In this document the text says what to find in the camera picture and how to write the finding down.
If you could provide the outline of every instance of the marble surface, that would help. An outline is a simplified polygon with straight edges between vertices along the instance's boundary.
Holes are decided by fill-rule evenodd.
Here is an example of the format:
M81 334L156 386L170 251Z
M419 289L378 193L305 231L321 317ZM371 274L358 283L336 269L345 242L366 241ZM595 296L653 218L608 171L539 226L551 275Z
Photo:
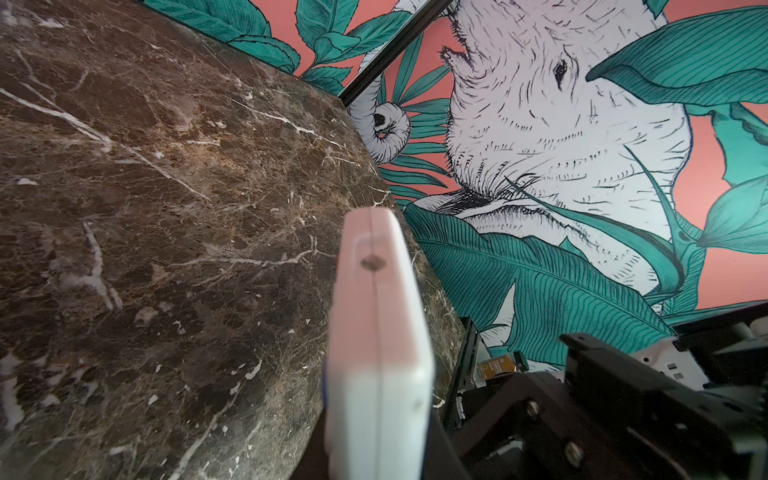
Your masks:
M286 478L343 216L396 209L343 106L131 0L0 8L0 478Z

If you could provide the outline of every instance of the pink wall background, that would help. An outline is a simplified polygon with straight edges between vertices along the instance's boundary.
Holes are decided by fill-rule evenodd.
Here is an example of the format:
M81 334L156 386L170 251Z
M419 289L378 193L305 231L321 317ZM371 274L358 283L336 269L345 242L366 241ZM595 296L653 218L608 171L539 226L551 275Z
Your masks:
M299 68L293 74L297 77L300 76L310 67L315 59L315 54L312 52L312 49L306 46L304 40L299 36L299 31L296 29L296 4L298 0L250 1L261 10L266 20L270 23L272 36L286 42L299 52L301 63L299 63ZM360 0L355 15L349 23L347 32L371 18L390 13L395 3L397 3L397 0ZM342 82L344 86L347 86L357 75L361 61L362 55L333 64L334 67L352 67L352 71Z
M754 5L768 5L764 0L670 0L664 14L670 22L695 15L718 12L731 8ZM409 83L425 73L443 65L439 52L447 45L454 51L462 46L455 40L447 18L440 18L430 25L424 34L421 54ZM394 90L401 58L389 66L385 73L388 94ZM434 88L409 103L418 103L433 98L450 98L453 77L448 74ZM768 104L745 104L754 114L768 121ZM690 126L694 134L694 148L685 168L680 172L674 186L673 196L677 210L693 225L703 228L707 212L717 198L729 189L723 180L725 160L715 138L709 118L691 117ZM445 136L425 138L417 141L443 142ZM423 154L418 157L447 169L444 154ZM392 170L407 170L389 167ZM426 194L440 194L458 190L458 185L448 177L439 177L447 188L416 186ZM729 305L750 300L768 299L768 255L753 255L731 250L710 248L701 273L699 303L697 308Z

